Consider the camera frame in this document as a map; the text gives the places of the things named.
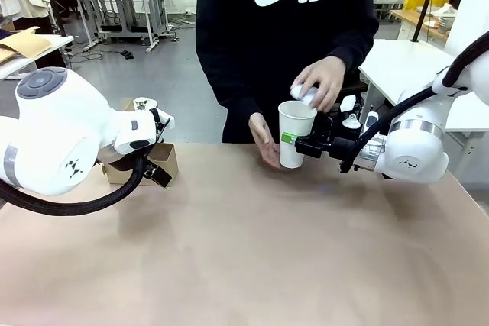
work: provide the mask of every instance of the small white cup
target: small white cup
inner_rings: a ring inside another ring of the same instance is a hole
[[[280,164],[286,168],[299,168],[304,155],[296,152],[293,141],[296,137],[309,135],[313,129],[315,108],[301,101],[287,101],[278,106],[280,123]]]

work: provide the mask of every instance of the brown cardboard box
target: brown cardboard box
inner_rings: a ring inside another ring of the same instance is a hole
[[[156,144],[148,158],[151,162],[156,163],[158,166],[163,168],[165,172],[172,176],[168,187],[172,186],[173,181],[178,174],[178,162],[176,160],[175,146],[167,143]],[[132,171],[117,171],[110,165],[102,165],[102,171],[107,176],[110,183],[118,185],[124,185],[132,174]],[[150,179],[143,179],[140,185],[158,186],[158,184]]]
[[[0,40],[0,63],[19,53],[24,57],[33,58],[49,50],[53,44],[37,36],[34,32],[38,27],[15,32],[13,35]]]

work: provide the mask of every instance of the workbench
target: workbench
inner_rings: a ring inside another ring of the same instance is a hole
[[[411,40],[414,36],[414,31],[416,30],[416,26],[419,21],[419,17],[421,14],[418,11],[410,10],[396,10],[390,11],[390,13],[399,18],[402,23],[400,26],[399,35],[397,37],[398,40]],[[449,38],[449,33],[442,34],[438,31],[437,28],[428,27],[425,22],[427,21],[435,21],[436,17],[426,16],[423,21],[422,32],[419,34],[419,40],[423,40],[428,44],[431,44],[440,50],[445,48],[446,41]]]
[[[139,37],[149,38],[149,46],[146,49],[150,53],[159,43],[159,37],[173,35],[168,31],[167,10],[164,0],[113,0],[117,5],[117,14],[108,15],[105,0],[77,0],[83,27],[89,40],[89,48],[94,47],[100,37]],[[141,2],[144,9],[145,27],[138,26],[138,19],[134,2]],[[86,10],[88,23],[83,14]],[[108,24],[106,18],[119,19],[120,24]]]
[[[0,211],[0,322],[52,325],[489,324],[489,219],[435,185],[277,172],[253,145],[177,144],[172,187],[52,218]],[[69,195],[107,194],[99,168]]]

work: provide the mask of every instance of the table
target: table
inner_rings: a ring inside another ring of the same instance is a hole
[[[405,0],[374,0],[375,14],[379,20],[393,19],[390,11],[402,9]]]
[[[83,27],[89,40],[87,50],[99,43],[100,39],[96,39],[95,41],[92,39],[89,26],[83,14],[82,4],[85,6],[88,21],[96,37],[148,37],[150,45],[146,49],[146,52],[150,53],[158,45],[159,36],[174,34],[167,32],[167,11],[164,6],[164,0],[115,0],[118,9],[117,17],[120,19],[120,31],[104,31],[102,29],[105,26],[105,16],[107,15],[105,0],[77,1],[78,9],[82,15]],[[134,9],[134,1],[142,2],[143,4],[142,8],[144,9],[146,20],[145,31],[138,30],[138,17]]]
[[[435,74],[453,60],[453,56],[422,41],[376,40],[360,67],[370,82],[360,122],[365,122],[371,105],[381,104],[384,98],[396,105],[405,89],[433,81]],[[489,107],[473,92],[455,100],[446,131],[462,145],[461,159],[454,170],[456,177],[465,171],[484,133],[489,131],[489,120],[479,118],[488,115]]]
[[[168,190],[79,218],[0,211],[0,322],[486,326],[489,219],[435,185],[272,171],[254,146],[177,144]],[[98,169],[70,201],[110,190]]]
[[[58,50],[60,47],[63,47],[73,41],[73,36],[61,37],[57,36],[56,34],[39,34],[38,36],[50,41],[53,46],[49,50],[40,53],[32,59],[19,55],[18,57],[5,61],[4,63],[0,63],[0,81],[26,67],[28,67],[30,71],[35,71],[37,69],[37,59],[40,59],[41,57],[52,53],[53,51]]]
[[[418,11],[415,10],[410,10],[410,11],[404,11],[404,10],[396,10],[396,11],[390,11],[390,13],[396,17],[399,18],[403,21],[401,24],[398,40],[410,40],[414,36],[414,31],[416,30],[416,25],[418,24],[419,21],[419,16],[421,15]],[[425,21],[429,21],[430,17],[425,17]],[[428,39],[428,42],[432,44],[433,46],[438,47],[440,50],[442,50],[445,47],[446,41],[449,38],[449,33],[447,34],[442,34],[438,31],[438,29],[426,26],[423,22],[422,29],[425,31],[424,34],[419,35],[420,40],[426,40],[426,32],[428,32],[428,35],[431,36],[433,39],[430,40]]]

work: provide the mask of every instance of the hand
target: hand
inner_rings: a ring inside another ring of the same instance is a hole
[[[263,160],[273,168],[281,168],[278,144],[275,144],[270,128],[262,114],[255,112],[248,121],[254,142]]]
[[[293,81],[290,89],[304,84],[300,90],[300,98],[302,98],[312,86],[319,84],[318,92],[311,101],[310,107],[317,108],[318,112],[328,112],[342,90],[345,72],[346,66],[343,60],[336,56],[328,56],[306,67]]]

